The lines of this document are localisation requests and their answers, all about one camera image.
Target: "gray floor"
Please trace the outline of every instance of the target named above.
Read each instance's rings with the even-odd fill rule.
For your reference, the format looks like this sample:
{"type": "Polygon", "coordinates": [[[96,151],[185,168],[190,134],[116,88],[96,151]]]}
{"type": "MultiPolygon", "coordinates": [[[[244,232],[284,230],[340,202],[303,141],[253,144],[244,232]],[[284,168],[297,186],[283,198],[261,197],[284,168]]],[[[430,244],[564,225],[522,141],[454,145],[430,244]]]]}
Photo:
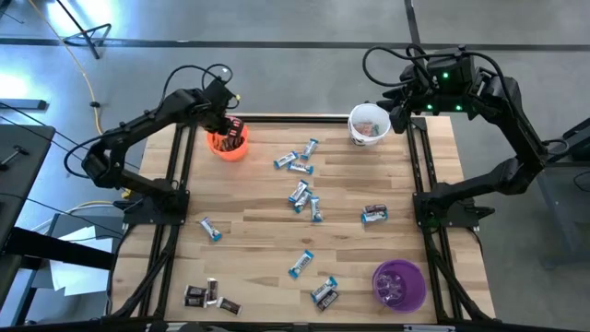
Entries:
{"type": "MultiPolygon", "coordinates": [[[[56,3],[37,3],[60,34],[76,32],[56,3]]],[[[113,38],[410,41],[403,0],[177,0],[174,6],[140,0],[69,3],[85,27],[111,22],[113,38]]],[[[585,17],[590,3],[584,0],[415,0],[414,7],[423,42],[590,43],[590,23],[585,17]]],[[[3,17],[0,37],[52,37],[27,1],[13,0],[7,13],[25,24],[3,17]]],[[[104,128],[154,107],[165,77],[184,64],[231,66],[235,78],[230,88],[242,95],[239,112],[347,113],[359,102],[377,100],[383,91],[362,74],[362,50],[106,48],[100,50],[99,61],[86,49],[74,51],[105,105],[104,128]]],[[[520,82],[525,111],[542,138],[558,136],[590,114],[585,88],[590,53],[488,54],[506,75],[520,82]]],[[[370,62],[372,72],[383,80],[396,80],[405,65],[383,54],[370,62]]],[[[199,74],[182,72],[170,88],[192,86],[199,78],[199,74]]],[[[46,113],[35,113],[41,120],[77,141],[96,134],[88,90],[61,47],[2,46],[0,97],[44,98],[51,106],[46,113]]],[[[26,123],[11,112],[2,115],[26,123]]],[[[500,131],[481,119],[468,122],[454,115],[453,124],[466,177],[487,172],[513,155],[500,131]]],[[[142,149],[142,144],[134,147],[128,160],[138,164],[142,149]]],[[[52,147],[30,197],[57,208],[118,197],[115,191],[68,177],[62,165],[64,154],[52,147]]],[[[488,195],[478,202],[497,208],[481,227],[497,316],[511,323],[589,330],[590,265],[547,271],[539,264],[541,256],[559,251],[561,243],[537,185],[522,196],[488,195]]],[[[34,227],[46,219],[39,219],[40,214],[49,218],[53,213],[27,204],[19,225],[34,227]]],[[[34,307],[38,319],[43,317],[42,307],[42,301],[34,307]]],[[[6,305],[0,317],[8,311],[6,305]]]]}

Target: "cable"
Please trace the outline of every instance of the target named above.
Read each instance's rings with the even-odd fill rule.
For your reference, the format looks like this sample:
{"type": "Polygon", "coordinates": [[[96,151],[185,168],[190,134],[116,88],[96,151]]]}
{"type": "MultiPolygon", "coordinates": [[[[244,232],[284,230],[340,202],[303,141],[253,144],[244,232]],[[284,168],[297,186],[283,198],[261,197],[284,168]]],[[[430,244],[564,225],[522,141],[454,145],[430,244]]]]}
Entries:
{"type": "MultiPolygon", "coordinates": [[[[418,48],[414,48],[416,50],[421,50],[421,48],[419,46],[417,46],[418,48]]],[[[454,56],[454,53],[439,53],[439,54],[421,54],[421,55],[416,55],[416,56],[409,56],[409,55],[403,55],[400,54],[394,50],[390,50],[386,47],[383,46],[373,46],[372,48],[370,48],[369,50],[367,50],[367,52],[365,52],[365,54],[362,56],[362,71],[365,73],[365,76],[367,76],[367,78],[375,83],[378,84],[382,87],[388,87],[388,88],[396,88],[396,87],[401,87],[406,85],[407,83],[413,81],[412,80],[407,80],[407,81],[403,81],[403,82],[398,82],[398,83],[386,83],[386,82],[382,82],[380,80],[378,80],[377,78],[373,77],[370,73],[369,70],[367,69],[367,58],[369,57],[369,54],[373,53],[374,51],[384,51],[387,52],[397,58],[400,58],[402,60],[409,60],[409,61],[415,61],[415,60],[420,60],[420,59],[430,59],[431,57],[449,57],[449,56],[454,56]]]]}
{"type": "MultiPolygon", "coordinates": [[[[109,201],[93,201],[93,202],[87,202],[87,203],[82,203],[76,207],[72,207],[70,209],[68,209],[66,212],[67,213],[74,213],[76,211],[79,211],[81,209],[87,209],[87,208],[116,208],[112,202],[109,201]]],[[[42,222],[41,224],[33,227],[31,229],[31,231],[40,231],[44,228],[46,228],[47,226],[49,226],[53,221],[53,218],[49,218],[46,221],[42,222]]]]}
{"type": "MultiPolygon", "coordinates": [[[[67,149],[67,148],[64,148],[64,146],[60,145],[59,143],[55,142],[54,140],[52,140],[52,139],[49,139],[49,138],[47,138],[47,137],[45,137],[45,136],[43,136],[43,135],[41,135],[41,134],[39,134],[39,133],[36,133],[36,132],[35,132],[35,131],[33,131],[33,130],[30,130],[30,129],[28,129],[26,126],[24,126],[24,125],[22,125],[22,124],[17,124],[17,123],[15,123],[15,122],[12,122],[12,121],[10,121],[10,120],[6,119],[6,118],[5,118],[4,116],[2,116],[2,115],[0,115],[0,119],[3,119],[4,121],[6,121],[6,122],[9,122],[9,123],[11,123],[12,125],[15,125],[15,126],[17,126],[17,127],[23,128],[23,129],[25,129],[26,131],[28,131],[28,132],[31,132],[32,134],[35,134],[36,136],[39,136],[39,137],[41,137],[41,138],[44,138],[44,139],[47,139],[48,141],[50,141],[50,142],[54,143],[54,144],[55,144],[57,147],[61,148],[61,149],[62,149],[63,151],[65,151],[65,152],[67,152],[67,151],[68,151],[68,149],[67,149]]],[[[74,157],[76,157],[78,160],[82,161],[82,159],[81,159],[79,156],[77,156],[77,155],[74,155],[74,157]]]]}
{"type": "Polygon", "coordinates": [[[548,140],[544,140],[541,143],[543,143],[544,146],[548,146],[551,143],[561,143],[563,145],[563,150],[559,151],[559,152],[553,152],[551,153],[550,151],[548,151],[548,154],[552,155],[552,156],[558,156],[564,153],[567,153],[570,150],[570,143],[568,143],[568,141],[566,141],[565,139],[562,138],[554,138],[554,139],[548,139],[548,140]]]}
{"type": "MultiPolygon", "coordinates": [[[[28,115],[28,114],[26,114],[26,113],[22,112],[20,109],[18,109],[18,108],[16,108],[16,107],[10,106],[10,105],[8,105],[8,104],[5,104],[5,103],[3,103],[3,102],[1,102],[1,101],[0,101],[0,105],[3,105],[4,107],[7,107],[7,108],[9,108],[9,109],[11,109],[11,110],[13,110],[13,111],[15,111],[15,112],[17,112],[17,113],[21,114],[21,115],[24,115],[24,116],[28,117],[30,120],[32,120],[32,121],[34,121],[34,122],[36,122],[36,123],[37,123],[37,124],[39,124],[39,125],[48,126],[47,124],[44,124],[43,122],[41,122],[41,121],[37,120],[36,118],[34,118],[34,117],[32,117],[32,116],[30,116],[30,115],[28,115]]],[[[8,120],[8,119],[6,119],[6,118],[4,118],[4,119],[5,119],[5,120],[7,120],[9,123],[11,123],[11,124],[13,124],[13,125],[18,125],[18,124],[15,124],[15,123],[11,122],[10,120],[8,120]]],[[[77,142],[76,142],[76,141],[74,141],[74,140],[73,140],[73,139],[71,139],[70,137],[68,137],[68,136],[66,136],[66,135],[64,135],[64,134],[62,134],[62,133],[60,133],[60,132],[59,132],[57,129],[55,129],[55,133],[56,133],[57,135],[59,135],[59,136],[63,137],[63,138],[64,138],[65,140],[67,140],[68,142],[70,142],[70,143],[72,143],[72,144],[77,144],[77,142]]],[[[131,166],[131,167],[134,167],[134,168],[136,168],[136,169],[138,169],[138,170],[139,170],[139,167],[138,167],[138,166],[135,166],[135,165],[134,165],[134,164],[132,164],[131,162],[127,162],[127,161],[126,161],[126,162],[125,162],[125,164],[127,164],[127,165],[129,165],[129,166],[131,166]]]]}
{"type": "Polygon", "coordinates": [[[119,245],[117,245],[117,248],[115,249],[113,256],[116,257],[115,259],[113,259],[112,261],[112,265],[111,265],[111,270],[109,271],[109,277],[107,278],[107,314],[111,314],[111,310],[112,310],[112,300],[111,300],[111,293],[112,293],[112,277],[114,275],[114,270],[117,267],[117,260],[118,260],[118,256],[119,256],[119,252],[121,251],[121,247],[123,246],[123,243],[125,242],[125,239],[127,239],[127,237],[129,236],[129,234],[131,234],[131,231],[133,230],[133,228],[136,226],[135,224],[127,224],[128,228],[127,231],[123,234],[123,237],[121,238],[121,241],[119,242],[119,245]]]}
{"type": "Polygon", "coordinates": [[[481,256],[483,257],[483,245],[481,245],[481,239],[479,239],[479,235],[471,227],[466,227],[466,229],[467,229],[467,231],[472,233],[473,236],[475,236],[476,241],[478,242],[478,245],[479,245],[479,251],[481,252],[481,256]]]}
{"type": "Polygon", "coordinates": [[[590,171],[581,172],[578,175],[573,177],[573,184],[578,187],[581,191],[585,193],[590,193],[590,189],[582,187],[582,185],[578,182],[578,179],[584,175],[590,174],[590,171]]]}
{"type": "MultiPolygon", "coordinates": [[[[214,64],[211,65],[210,67],[215,67],[215,66],[222,66],[222,64],[214,64]]],[[[170,83],[170,80],[172,79],[172,77],[174,77],[174,75],[176,73],[178,73],[179,71],[186,69],[186,68],[193,68],[193,69],[198,69],[201,70],[203,72],[203,76],[201,77],[201,85],[204,85],[205,83],[205,74],[209,74],[210,76],[212,76],[214,79],[218,79],[219,81],[223,82],[224,84],[227,84],[232,78],[233,78],[233,71],[231,71],[231,69],[226,66],[223,65],[226,68],[228,68],[228,70],[230,71],[230,79],[228,81],[224,81],[221,78],[217,77],[215,74],[211,73],[208,69],[203,68],[202,66],[198,66],[198,65],[181,65],[179,67],[177,67],[176,69],[172,70],[172,72],[168,75],[168,78],[166,78],[166,82],[164,83],[164,89],[162,90],[162,95],[159,99],[159,104],[158,104],[158,108],[156,109],[156,111],[154,112],[154,115],[157,114],[159,112],[159,110],[161,109],[163,103],[164,103],[164,99],[166,98],[166,91],[168,90],[168,84],[170,83]]]]}
{"type": "Polygon", "coordinates": [[[70,166],[67,164],[67,161],[69,160],[70,156],[72,154],[74,154],[74,152],[77,149],[84,147],[88,143],[94,142],[94,141],[99,140],[99,139],[104,138],[104,137],[113,136],[113,135],[117,135],[117,134],[119,134],[118,131],[112,131],[112,132],[109,132],[109,133],[106,133],[106,134],[98,135],[98,136],[93,137],[91,139],[85,140],[82,143],[77,144],[75,147],[73,147],[71,150],[67,151],[67,153],[65,154],[65,157],[64,157],[64,167],[65,167],[65,170],[67,172],[69,172],[70,174],[74,175],[74,176],[77,176],[77,177],[80,177],[80,178],[83,178],[83,179],[89,179],[89,177],[87,175],[80,174],[78,172],[72,171],[72,169],[70,168],[70,166]]]}
{"type": "Polygon", "coordinates": [[[108,228],[108,227],[104,227],[104,226],[102,226],[102,225],[99,225],[99,224],[97,224],[97,223],[95,223],[95,222],[92,222],[92,221],[90,221],[90,220],[88,220],[88,219],[86,219],[86,218],[84,218],[84,217],[74,216],[74,215],[72,215],[71,213],[67,213],[67,212],[65,212],[65,211],[63,211],[63,210],[61,210],[61,209],[59,209],[59,208],[50,207],[50,206],[48,206],[47,204],[44,204],[44,203],[42,203],[42,202],[40,202],[40,201],[37,201],[37,200],[34,200],[34,199],[32,199],[32,198],[28,198],[28,197],[22,197],[22,196],[18,196],[18,195],[14,195],[14,194],[9,194],[9,193],[0,193],[0,196],[11,196],[11,197],[16,197],[16,198],[19,198],[19,199],[21,199],[21,200],[28,200],[28,201],[31,201],[31,202],[33,202],[33,203],[39,204],[39,205],[40,205],[40,206],[42,206],[42,207],[45,207],[45,208],[48,208],[48,209],[52,209],[53,211],[56,211],[56,212],[59,212],[59,213],[62,213],[62,214],[66,214],[66,215],[68,215],[68,216],[72,216],[72,217],[74,217],[74,218],[79,218],[79,219],[82,219],[82,220],[86,221],[87,223],[89,223],[89,224],[91,224],[91,225],[94,225],[94,226],[96,226],[96,227],[99,227],[99,228],[102,228],[102,229],[104,229],[105,231],[112,231],[112,232],[113,232],[113,233],[115,233],[115,234],[122,235],[122,234],[121,234],[120,232],[118,232],[118,231],[115,231],[115,230],[112,230],[112,229],[110,229],[110,228],[108,228]]]}
{"type": "MultiPolygon", "coordinates": [[[[53,25],[51,23],[49,23],[49,19],[47,19],[47,17],[43,15],[43,13],[39,10],[39,8],[37,8],[37,6],[35,6],[33,1],[29,0],[29,3],[35,9],[35,11],[37,12],[37,15],[39,15],[39,17],[43,21],[45,21],[45,23],[53,31],[53,34],[55,35],[55,37],[57,37],[59,42],[65,47],[67,52],[70,53],[70,55],[72,56],[72,59],[74,59],[74,62],[76,63],[78,69],[80,70],[80,73],[82,73],[82,77],[86,81],[86,85],[88,86],[88,91],[90,91],[90,97],[92,98],[92,103],[98,104],[98,102],[96,101],[96,98],[94,97],[94,90],[92,89],[92,85],[90,84],[88,75],[86,74],[86,71],[84,71],[84,68],[82,67],[80,62],[77,60],[77,58],[74,55],[74,53],[72,52],[72,50],[70,50],[70,48],[67,46],[67,44],[65,44],[64,40],[62,40],[62,38],[59,36],[59,34],[57,34],[57,31],[55,30],[53,25]]],[[[102,135],[102,128],[100,127],[100,120],[99,120],[99,109],[96,106],[92,106],[92,109],[94,110],[94,124],[96,125],[96,130],[99,132],[99,134],[102,135]]]]}

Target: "black cable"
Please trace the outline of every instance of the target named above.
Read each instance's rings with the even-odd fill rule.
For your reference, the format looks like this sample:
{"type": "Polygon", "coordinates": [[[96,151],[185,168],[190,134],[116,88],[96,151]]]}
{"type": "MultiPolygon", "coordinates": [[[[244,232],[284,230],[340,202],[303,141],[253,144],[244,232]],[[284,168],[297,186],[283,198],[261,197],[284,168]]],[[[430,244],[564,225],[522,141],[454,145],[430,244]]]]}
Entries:
{"type": "MultiPolygon", "coordinates": [[[[59,208],[50,207],[50,206],[48,206],[47,204],[44,204],[44,203],[42,203],[42,202],[40,202],[40,201],[37,201],[37,200],[31,199],[31,198],[22,197],[22,196],[19,196],[19,195],[14,195],[14,194],[9,194],[9,193],[0,193],[0,196],[11,196],[11,197],[16,197],[16,198],[19,198],[19,199],[21,199],[21,200],[28,200],[28,201],[31,201],[31,202],[33,202],[33,203],[39,204],[39,205],[40,205],[40,206],[42,206],[42,207],[45,207],[45,208],[51,209],[51,210],[53,210],[53,211],[55,211],[55,212],[59,212],[59,213],[61,213],[61,214],[66,214],[66,215],[68,215],[68,216],[72,216],[72,217],[74,217],[74,218],[79,218],[79,219],[82,219],[82,220],[86,221],[87,223],[89,223],[89,224],[91,224],[91,225],[94,225],[94,226],[96,226],[96,227],[99,227],[99,228],[102,228],[102,229],[104,229],[105,231],[112,231],[112,232],[113,232],[113,233],[115,233],[115,234],[122,235],[122,234],[121,234],[120,232],[118,232],[118,231],[115,231],[115,230],[112,230],[112,229],[110,229],[110,228],[108,228],[108,227],[104,227],[104,226],[102,226],[102,225],[99,225],[99,224],[97,224],[97,223],[95,223],[95,222],[92,222],[92,221],[90,221],[90,220],[88,220],[88,219],[86,219],[86,218],[84,218],[84,217],[75,216],[75,215],[73,215],[73,214],[72,214],[72,212],[66,212],[66,211],[63,211],[63,210],[61,210],[61,209],[59,209],[59,208]]],[[[120,238],[120,237],[118,237],[118,236],[113,236],[113,238],[116,238],[116,239],[121,239],[121,238],[120,238]]]]}
{"type": "MultiPolygon", "coordinates": [[[[407,45],[407,47],[406,47],[406,55],[407,56],[412,56],[411,50],[416,50],[421,55],[426,54],[424,49],[415,43],[410,43],[407,45]]],[[[428,80],[429,87],[434,89],[434,81],[432,80],[432,75],[429,74],[428,70],[426,70],[426,67],[424,66],[424,64],[422,62],[419,62],[419,60],[412,60],[412,64],[414,64],[414,67],[416,69],[418,69],[418,71],[424,76],[424,78],[426,78],[428,80]]]]}
{"type": "Polygon", "coordinates": [[[578,175],[573,177],[573,184],[578,187],[581,191],[585,193],[590,193],[590,189],[582,187],[582,185],[578,182],[578,179],[584,175],[590,174],[590,171],[581,172],[578,175]]]}
{"type": "Polygon", "coordinates": [[[67,153],[65,154],[65,157],[64,157],[64,167],[65,167],[65,170],[67,172],[69,172],[70,174],[74,175],[74,176],[77,176],[77,177],[80,177],[80,178],[83,178],[83,179],[89,179],[89,177],[87,175],[80,174],[78,172],[72,171],[72,169],[70,168],[70,166],[67,164],[67,161],[69,160],[70,156],[72,154],[74,154],[74,152],[77,149],[84,147],[88,143],[94,142],[94,141],[99,140],[99,139],[104,138],[104,137],[113,136],[113,135],[117,135],[117,134],[119,134],[119,131],[111,131],[111,132],[104,133],[102,135],[98,135],[98,136],[93,137],[91,139],[88,139],[88,140],[86,140],[86,141],[84,141],[82,143],[77,144],[75,147],[73,147],[71,150],[67,151],[67,153]]]}
{"type": "Polygon", "coordinates": [[[548,139],[548,140],[544,140],[541,143],[543,143],[544,146],[548,146],[551,143],[561,143],[563,145],[563,150],[555,153],[551,153],[550,151],[548,151],[548,154],[552,155],[552,156],[558,156],[564,153],[567,153],[570,150],[570,143],[568,143],[568,141],[566,141],[565,139],[562,138],[554,138],[554,139],[548,139]]]}
{"type": "MultiPolygon", "coordinates": [[[[22,112],[20,109],[18,109],[18,108],[16,108],[16,107],[12,107],[12,106],[10,106],[10,105],[8,105],[8,104],[5,104],[5,103],[3,103],[3,102],[1,102],[1,101],[0,101],[0,105],[4,105],[5,107],[7,107],[7,108],[9,108],[9,109],[11,109],[11,110],[13,110],[13,111],[15,111],[15,112],[17,112],[17,113],[20,113],[21,115],[24,115],[24,116],[28,117],[30,120],[32,120],[32,121],[34,121],[34,122],[36,122],[36,123],[37,123],[37,124],[39,124],[39,125],[48,126],[47,124],[44,124],[43,122],[41,122],[41,121],[37,120],[36,118],[34,118],[34,117],[32,117],[32,116],[30,116],[30,115],[28,115],[28,114],[26,114],[26,113],[22,112]]],[[[70,143],[72,143],[72,144],[74,144],[74,145],[76,145],[76,144],[77,144],[77,142],[76,142],[76,141],[74,141],[74,140],[73,140],[73,139],[71,139],[70,137],[68,137],[68,136],[66,136],[66,135],[64,135],[64,134],[62,134],[62,133],[60,133],[60,132],[59,132],[57,129],[55,129],[55,133],[56,133],[57,135],[59,135],[59,136],[63,137],[63,138],[64,138],[65,140],[67,140],[68,142],[70,142],[70,143]]],[[[132,164],[132,163],[130,163],[130,162],[127,162],[127,161],[126,161],[126,162],[125,162],[125,164],[127,164],[127,165],[129,165],[129,166],[131,166],[131,167],[134,167],[134,168],[136,168],[136,169],[138,169],[138,170],[139,170],[139,167],[138,167],[138,166],[135,166],[134,164],[132,164]]]]}
{"type": "Polygon", "coordinates": [[[400,58],[402,60],[409,60],[409,61],[415,61],[415,60],[420,60],[420,59],[430,59],[431,57],[449,57],[449,56],[454,56],[454,53],[440,53],[440,54],[421,54],[421,55],[416,55],[416,56],[407,56],[407,55],[403,55],[400,54],[394,50],[390,50],[386,47],[383,46],[373,46],[372,48],[370,48],[369,50],[367,50],[367,52],[365,52],[365,54],[362,56],[362,71],[365,73],[365,76],[367,76],[367,78],[375,83],[378,84],[382,87],[388,87],[388,88],[395,88],[395,87],[401,87],[406,85],[407,83],[413,81],[413,80],[407,80],[407,81],[403,81],[403,82],[398,82],[398,83],[386,83],[386,82],[382,82],[380,80],[378,80],[377,78],[373,77],[370,73],[369,70],[367,69],[367,58],[369,57],[369,54],[373,53],[374,51],[384,51],[387,52],[397,58],[400,58]]]}
{"type": "MultiPolygon", "coordinates": [[[[231,71],[231,69],[228,66],[226,66],[226,65],[224,65],[224,66],[226,68],[228,68],[228,70],[230,71],[230,73],[231,73],[230,79],[232,79],[233,78],[233,72],[231,71]]],[[[170,80],[172,79],[172,77],[174,77],[174,75],[176,73],[178,73],[179,71],[181,71],[181,70],[183,70],[185,68],[193,68],[193,69],[201,70],[203,72],[203,76],[205,74],[209,74],[214,79],[218,79],[218,80],[224,82],[219,77],[217,77],[215,74],[211,73],[208,69],[205,69],[202,66],[199,66],[199,65],[181,65],[181,66],[177,67],[176,69],[172,70],[172,72],[168,75],[168,78],[166,78],[166,82],[164,83],[164,89],[162,90],[162,95],[161,95],[161,97],[159,99],[158,108],[154,112],[154,115],[159,112],[159,110],[162,107],[162,104],[164,103],[164,99],[166,98],[166,91],[168,90],[168,84],[170,83],[170,80]]]]}
{"type": "MultiPolygon", "coordinates": [[[[47,139],[47,140],[49,140],[50,142],[54,143],[54,144],[55,144],[57,147],[61,148],[61,149],[62,149],[63,151],[65,151],[65,152],[67,152],[67,151],[68,151],[68,149],[67,149],[67,148],[64,148],[64,146],[60,145],[59,143],[55,142],[54,140],[52,140],[52,139],[49,139],[49,138],[47,138],[47,137],[45,137],[45,136],[43,136],[43,135],[41,135],[41,134],[39,134],[39,133],[36,133],[34,130],[30,130],[30,129],[28,129],[26,126],[24,126],[24,125],[22,125],[22,124],[17,124],[17,123],[15,123],[15,122],[12,122],[12,121],[10,121],[10,120],[6,119],[6,118],[5,118],[4,116],[2,116],[2,115],[0,115],[0,119],[3,119],[4,121],[6,121],[6,122],[9,122],[9,123],[11,123],[12,125],[15,125],[15,126],[17,126],[17,127],[19,127],[19,128],[25,129],[26,131],[28,131],[28,132],[31,132],[32,134],[34,134],[34,135],[36,135],[36,136],[39,136],[39,137],[41,137],[41,138],[44,138],[44,139],[47,139]]],[[[82,159],[81,159],[79,156],[77,156],[77,155],[74,155],[74,157],[76,157],[78,160],[82,161],[82,159]]]]}
{"type": "Polygon", "coordinates": [[[466,229],[467,229],[467,231],[472,233],[473,236],[475,236],[476,241],[478,242],[478,245],[479,245],[479,251],[481,252],[481,256],[483,257],[483,245],[481,245],[481,239],[479,239],[479,235],[471,227],[466,227],[466,229]]]}
{"type": "Polygon", "coordinates": [[[109,277],[107,279],[107,299],[109,299],[108,303],[107,303],[107,314],[111,314],[111,310],[112,310],[112,278],[114,275],[114,270],[117,267],[117,260],[118,260],[118,256],[119,256],[119,252],[121,251],[121,247],[123,246],[123,243],[125,242],[125,239],[127,239],[127,237],[129,236],[129,234],[131,233],[131,231],[133,230],[133,228],[136,226],[135,224],[127,224],[127,231],[123,234],[123,237],[121,238],[121,241],[119,242],[119,245],[117,245],[117,248],[115,249],[113,256],[115,257],[115,259],[113,259],[112,261],[112,266],[111,266],[111,270],[109,271],[109,277]]]}

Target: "white bucket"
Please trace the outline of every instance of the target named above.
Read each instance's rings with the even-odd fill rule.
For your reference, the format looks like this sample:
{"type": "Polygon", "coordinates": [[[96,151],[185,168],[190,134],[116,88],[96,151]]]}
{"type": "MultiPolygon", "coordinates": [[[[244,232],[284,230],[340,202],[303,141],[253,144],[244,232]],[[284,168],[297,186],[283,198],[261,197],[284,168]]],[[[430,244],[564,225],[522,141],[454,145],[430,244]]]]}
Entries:
{"type": "Polygon", "coordinates": [[[371,104],[363,103],[357,105],[350,116],[348,117],[348,131],[350,132],[350,140],[358,146],[371,146],[377,144],[391,129],[391,122],[389,121],[389,113],[381,107],[371,104]],[[379,125],[378,136],[365,136],[359,133],[353,124],[358,123],[374,123],[379,125]]]}

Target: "candy bar wrapper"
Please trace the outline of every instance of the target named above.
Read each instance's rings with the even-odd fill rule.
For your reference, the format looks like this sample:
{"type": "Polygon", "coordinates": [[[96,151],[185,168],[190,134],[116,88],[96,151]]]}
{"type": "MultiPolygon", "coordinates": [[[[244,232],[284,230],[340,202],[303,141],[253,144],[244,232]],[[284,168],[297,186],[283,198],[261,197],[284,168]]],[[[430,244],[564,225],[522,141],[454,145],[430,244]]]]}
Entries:
{"type": "Polygon", "coordinates": [[[312,202],[312,221],[313,222],[322,222],[324,221],[324,217],[322,217],[322,212],[320,211],[320,197],[312,196],[310,199],[312,202]]]}
{"type": "Polygon", "coordinates": [[[309,189],[305,189],[305,191],[303,191],[303,194],[301,194],[301,197],[299,197],[297,202],[295,202],[295,204],[293,205],[293,209],[295,210],[295,212],[301,213],[307,205],[307,202],[310,201],[310,198],[312,198],[312,192],[309,189]]]}
{"type": "Polygon", "coordinates": [[[215,229],[209,217],[204,217],[200,223],[201,226],[203,226],[203,228],[205,229],[205,231],[209,233],[209,236],[211,237],[211,239],[213,239],[213,241],[219,241],[219,239],[221,239],[221,233],[215,229]]]}
{"type": "Polygon", "coordinates": [[[218,300],[218,281],[213,278],[206,279],[207,284],[207,304],[215,304],[218,300]]]}
{"type": "Polygon", "coordinates": [[[219,297],[218,300],[218,308],[225,309],[232,314],[238,315],[242,312],[242,306],[237,304],[236,302],[232,302],[223,296],[219,297]]]}
{"type": "Polygon", "coordinates": [[[338,293],[335,290],[329,290],[328,293],[316,304],[321,311],[327,309],[332,302],[334,302],[338,298],[338,293]]]}
{"type": "Polygon", "coordinates": [[[307,143],[305,149],[303,150],[303,154],[301,154],[301,158],[303,160],[309,160],[309,158],[312,156],[312,153],[317,149],[317,144],[317,139],[310,138],[309,143],[307,143]]]}
{"type": "Polygon", "coordinates": [[[305,165],[298,162],[290,161],[287,164],[288,171],[297,171],[297,172],[304,172],[306,174],[313,174],[313,166],[312,165],[305,165]]]}
{"type": "Polygon", "coordinates": [[[303,194],[305,189],[307,189],[308,187],[309,187],[308,183],[306,183],[303,180],[300,180],[299,183],[297,184],[297,189],[295,189],[293,194],[291,194],[291,196],[289,196],[289,202],[291,202],[291,203],[297,202],[299,197],[301,197],[301,194],[303,194]]]}
{"type": "Polygon", "coordinates": [[[185,297],[206,297],[207,296],[207,289],[195,287],[191,285],[186,285],[186,289],[184,289],[184,296],[185,297]]]}
{"type": "Polygon", "coordinates": [[[303,252],[303,256],[289,269],[289,274],[296,279],[305,267],[312,262],[313,254],[309,250],[303,252]]]}
{"type": "Polygon", "coordinates": [[[362,213],[373,213],[377,211],[387,211],[387,206],[385,204],[376,204],[362,208],[362,213]]]}
{"type": "Polygon", "coordinates": [[[372,213],[363,213],[360,215],[360,221],[363,224],[374,221],[387,220],[387,211],[377,211],[372,213]]]}
{"type": "Polygon", "coordinates": [[[198,308],[207,308],[207,299],[205,296],[184,297],[184,306],[193,306],[198,308]]]}
{"type": "Polygon", "coordinates": [[[279,168],[287,165],[290,161],[296,160],[299,157],[297,152],[291,151],[290,154],[279,158],[278,160],[273,161],[275,164],[275,169],[278,170],[279,168]]]}
{"type": "Polygon", "coordinates": [[[325,281],[324,285],[320,286],[320,288],[318,288],[317,290],[312,291],[313,302],[316,303],[319,300],[322,300],[330,290],[335,290],[336,286],[338,286],[338,283],[336,282],[334,277],[328,278],[328,280],[325,281]]]}

